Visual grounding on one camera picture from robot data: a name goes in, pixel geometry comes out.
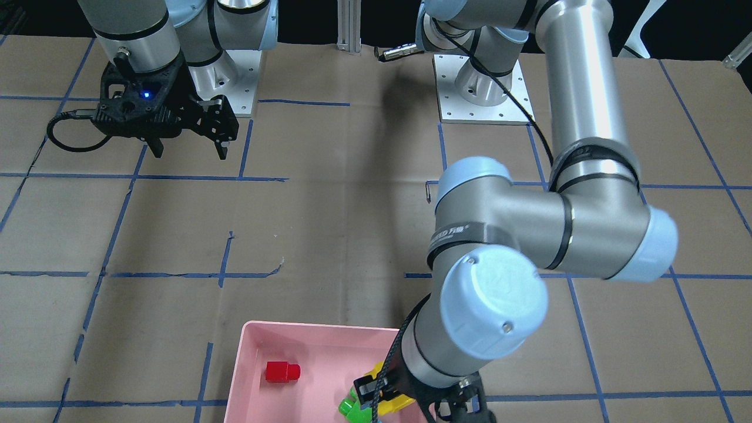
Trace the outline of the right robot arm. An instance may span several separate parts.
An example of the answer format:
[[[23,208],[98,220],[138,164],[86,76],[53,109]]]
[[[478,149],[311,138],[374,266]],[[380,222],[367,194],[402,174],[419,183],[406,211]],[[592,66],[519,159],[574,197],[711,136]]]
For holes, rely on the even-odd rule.
[[[239,133],[239,97],[250,70],[231,52],[275,47],[277,1],[80,1],[108,57],[99,103],[86,117],[111,137],[145,143],[160,158],[162,139],[189,130],[220,160]]]

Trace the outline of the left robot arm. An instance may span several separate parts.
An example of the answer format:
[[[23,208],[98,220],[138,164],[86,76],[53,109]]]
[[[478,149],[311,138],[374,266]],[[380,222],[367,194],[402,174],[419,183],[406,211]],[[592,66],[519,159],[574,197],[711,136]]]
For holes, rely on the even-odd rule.
[[[609,1],[423,1],[416,41],[460,51],[492,83],[510,75],[527,35],[547,54],[549,190],[516,187],[502,163],[470,156],[439,180],[427,254],[432,292],[408,314],[357,405],[405,395],[425,420],[494,422],[480,369],[540,327],[549,297],[538,270],[651,282],[671,266],[679,231],[644,204],[613,68]]]

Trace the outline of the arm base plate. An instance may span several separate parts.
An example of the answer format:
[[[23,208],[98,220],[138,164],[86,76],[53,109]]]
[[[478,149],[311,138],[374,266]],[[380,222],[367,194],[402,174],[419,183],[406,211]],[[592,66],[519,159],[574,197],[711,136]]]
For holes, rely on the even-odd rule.
[[[262,51],[224,51],[212,64],[190,67],[190,74],[203,100],[223,95],[236,117],[252,118],[262,61]]]
[[[433,57],[441,123],[526,125],[526,114],[467,56]]]

